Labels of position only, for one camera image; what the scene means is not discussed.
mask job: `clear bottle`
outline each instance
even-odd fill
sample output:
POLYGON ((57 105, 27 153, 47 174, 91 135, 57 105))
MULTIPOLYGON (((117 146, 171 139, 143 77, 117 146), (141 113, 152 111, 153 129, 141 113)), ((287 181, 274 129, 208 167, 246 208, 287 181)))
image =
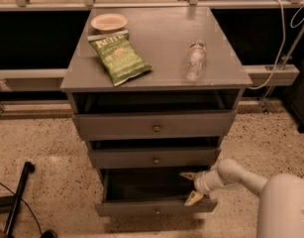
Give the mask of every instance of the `clear bottle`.
POLYGON ((187 81, 194 82, 202 77, 206 57, 207 49, 203 41, 198 40, 190 46, 184 66, 184 78, 187 81))

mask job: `green chip bag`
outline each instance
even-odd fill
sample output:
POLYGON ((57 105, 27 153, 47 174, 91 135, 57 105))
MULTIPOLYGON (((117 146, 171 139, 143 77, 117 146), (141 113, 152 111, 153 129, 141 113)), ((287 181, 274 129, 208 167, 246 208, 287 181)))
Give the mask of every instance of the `green chip bag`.
POLYGON ((88 37, 89 44, 109 71, 114 86, 151 69, 151 66, 136 54, 128 38, 127 30, 112 35, 88 37))

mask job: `terrazzo floor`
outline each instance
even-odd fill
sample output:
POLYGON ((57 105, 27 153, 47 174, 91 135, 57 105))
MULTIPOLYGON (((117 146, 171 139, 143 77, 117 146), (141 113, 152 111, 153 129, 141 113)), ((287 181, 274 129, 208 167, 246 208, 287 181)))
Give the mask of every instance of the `terrazzo floor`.
MULTIPOLYGON (((292 173, 304 178, 304 134, 279 100, 268 101, 264 115, 254 100, 241 101, 239 114, 222 144, 222 158, 271 177, 292 173)), ((257 198, 244 188, 215 191, 213 213, 149 217, 100 217, 94 209, 102 195, 99 177, 79 139, 68 106, 30 112, 9 110, 0 119, 0 181, 16 190, 25 161, 36 166, 24 199, 43 230, 60 238, 239 238, 255 237, 257 198)), ((0 196, 9 192, 0 186, 0 196)), ((0 214, 4 228, 7 214, 0 214)), ((15 238, 40 237, 22 204, 15 238)))

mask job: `bowl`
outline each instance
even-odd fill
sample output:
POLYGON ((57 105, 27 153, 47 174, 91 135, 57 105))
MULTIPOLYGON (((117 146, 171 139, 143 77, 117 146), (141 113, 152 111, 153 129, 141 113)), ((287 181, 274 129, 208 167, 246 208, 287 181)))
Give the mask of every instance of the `bowl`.
POLYGON ((128 24, 128 19, 121 14, 101 14, 91 21, 91 26, 100 32, 120 30, 128 24))

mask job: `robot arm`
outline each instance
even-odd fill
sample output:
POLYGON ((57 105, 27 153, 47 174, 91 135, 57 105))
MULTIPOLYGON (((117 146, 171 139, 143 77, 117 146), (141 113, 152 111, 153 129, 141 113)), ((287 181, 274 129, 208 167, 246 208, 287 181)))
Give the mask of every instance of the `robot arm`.
POLYGON ((192 179, 196 189, 185 205, 194 204, 213 190, 241 184, 259 198, 257 238, 304 238, 304 179, 288 174, 267 179, 230 159, 210 172, 181 175, 192 179))

